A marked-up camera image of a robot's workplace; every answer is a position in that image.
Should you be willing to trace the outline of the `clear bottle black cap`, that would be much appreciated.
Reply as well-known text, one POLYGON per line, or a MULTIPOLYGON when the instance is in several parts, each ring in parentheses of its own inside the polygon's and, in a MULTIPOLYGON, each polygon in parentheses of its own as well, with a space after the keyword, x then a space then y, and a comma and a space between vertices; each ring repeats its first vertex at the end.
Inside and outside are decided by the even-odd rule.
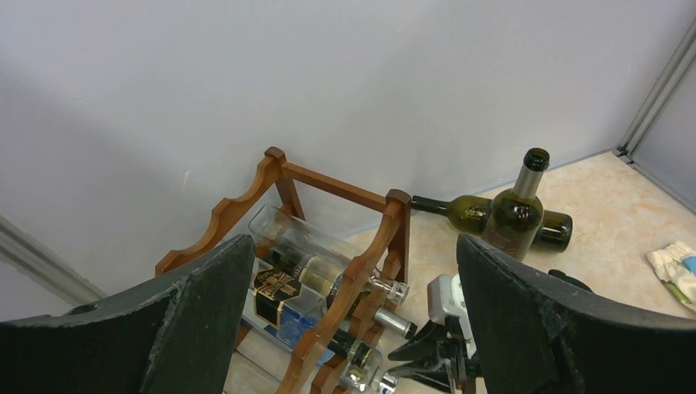
MULTIPOLYGON (((243 320, 283 350, 293 351, 302 336, 327 312, 326 301, 299 280, 261 259, 254 261, 243 320)), ((382 353, 338 329, 322 353, 317 366, 339 355, 346 367, 339 386, 361 393, 393 393, 399 379, 382 365, 382 353)))

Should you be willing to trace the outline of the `brown wooden wine rack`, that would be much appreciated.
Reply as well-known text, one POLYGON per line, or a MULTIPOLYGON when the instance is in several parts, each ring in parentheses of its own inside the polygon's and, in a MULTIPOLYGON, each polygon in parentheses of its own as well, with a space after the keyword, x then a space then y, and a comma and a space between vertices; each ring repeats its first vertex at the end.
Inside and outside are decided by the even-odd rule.
POLYGON ((355 256, 341 279, 337 297, 322 318, 300 339, 291 353, 290 361, 277 392, 298 393, 306 382, 312 393, 339 393, 338 379, 346 366, 343 357, 336 355, 318 372, 314 368, 326 350, 340 323, 352 305, 356 307, 350 321, 350 334, 370 345, 382 335, 383 327, 373 320, 380 306, 394 309, 384 295, 372 294, 360 300, 360 291, 367 284, 378 262, 383 263, 381 277, 406 282, 410 239, 410 196, 403 190, 391 189, 386 195, 339 181, 321 173, 290 163, 285 153, 269 147, 257 166, 249 189, 239 197, 224 198, 212 210, 207 230, 193 245, 183 250, 169 251, 155 266, 156 275, 178 268, 211 250, 271 187, 276 186, 282 208, 298 218, 304 217, 295 182, 326 191, 332 195, 380 212, 382 220, 369 247, 355 256))

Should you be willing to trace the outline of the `clear glass bottle back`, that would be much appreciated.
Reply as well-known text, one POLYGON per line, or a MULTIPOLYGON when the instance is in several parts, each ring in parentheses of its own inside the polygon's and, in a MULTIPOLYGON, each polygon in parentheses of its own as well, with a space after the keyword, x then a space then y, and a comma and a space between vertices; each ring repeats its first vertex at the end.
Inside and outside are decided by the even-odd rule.
POLYGON ((281 269, 331 306, 345 270, 363 251, 271 205, 251 219, 249 229, 268 252, 263 260, 281 269))

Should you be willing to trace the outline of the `dark wine bottle beige label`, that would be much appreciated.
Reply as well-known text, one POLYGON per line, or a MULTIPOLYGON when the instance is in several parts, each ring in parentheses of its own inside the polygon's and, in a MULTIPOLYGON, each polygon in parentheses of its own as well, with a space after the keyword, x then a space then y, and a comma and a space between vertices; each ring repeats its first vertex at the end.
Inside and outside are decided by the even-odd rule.
MULTIPOLYGON (((259 241, 256 249, 259 270, 251 282, 255 313, 275 330, 292 332, 299 339, 332 306, 351 260, 323 247, 302 250, 290 243, 270 245, 259 241)), ((370 275, 345 321, 350 321, 360 301, 373 292, 382 293, 395 305, 403 304, 410 287, 380 275, 379 269, 370 275)), ((417 330, 415 323, 385 306, 377 309, 373 320, 405 339, 412 339, 417 330)))

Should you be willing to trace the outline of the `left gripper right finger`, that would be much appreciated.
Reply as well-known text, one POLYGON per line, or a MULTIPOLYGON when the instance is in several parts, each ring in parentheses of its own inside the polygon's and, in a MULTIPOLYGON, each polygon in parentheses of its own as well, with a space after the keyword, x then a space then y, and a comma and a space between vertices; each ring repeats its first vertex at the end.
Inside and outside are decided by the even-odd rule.
POLYGON ((456 261, 488 392, 694 392, 692 319, 609 300, 471 235, 456 261))

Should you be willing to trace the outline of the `blue square glass bottle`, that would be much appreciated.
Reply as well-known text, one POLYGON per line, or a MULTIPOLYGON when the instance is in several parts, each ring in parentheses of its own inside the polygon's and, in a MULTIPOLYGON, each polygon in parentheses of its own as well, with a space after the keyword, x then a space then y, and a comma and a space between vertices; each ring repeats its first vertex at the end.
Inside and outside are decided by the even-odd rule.
POLYGON ((242 320, 276 347, 291 353, 326 310, 325 299, 312 290, 301 289, 290 298, 277 291, 269 298, 250 287, 242 320))

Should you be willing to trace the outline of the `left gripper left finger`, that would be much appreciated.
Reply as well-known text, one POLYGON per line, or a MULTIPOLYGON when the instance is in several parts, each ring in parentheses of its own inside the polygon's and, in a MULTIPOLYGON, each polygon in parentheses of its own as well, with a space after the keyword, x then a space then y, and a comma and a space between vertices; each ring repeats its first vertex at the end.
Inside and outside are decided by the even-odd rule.
POLYGON ((3 322, 2 392, 222 392, 253 265, 238 235, 67 314, 3 322))

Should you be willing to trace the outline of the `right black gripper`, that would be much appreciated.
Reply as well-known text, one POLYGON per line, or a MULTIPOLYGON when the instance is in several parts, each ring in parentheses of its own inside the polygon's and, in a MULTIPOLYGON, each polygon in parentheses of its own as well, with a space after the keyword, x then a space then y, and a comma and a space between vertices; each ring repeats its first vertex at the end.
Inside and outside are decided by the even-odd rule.
POLYGON ((404 345, 388 354, 399 361, 387 371, 443 393, 475 393, 482 376, 476 345, 457 320, 428 321, 404 345))

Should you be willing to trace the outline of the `dark wine bottle grey label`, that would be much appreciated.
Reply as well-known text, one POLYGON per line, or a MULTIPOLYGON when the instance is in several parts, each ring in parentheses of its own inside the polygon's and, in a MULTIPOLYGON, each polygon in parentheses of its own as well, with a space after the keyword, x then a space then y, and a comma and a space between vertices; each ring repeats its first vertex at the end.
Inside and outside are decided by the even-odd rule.
POLYGON ((543 223, 544 208, 537 191, 549 162, 548 151, 531 148, 515 184, 492 200, 482 239, 518 261, 524 260, 543 223))

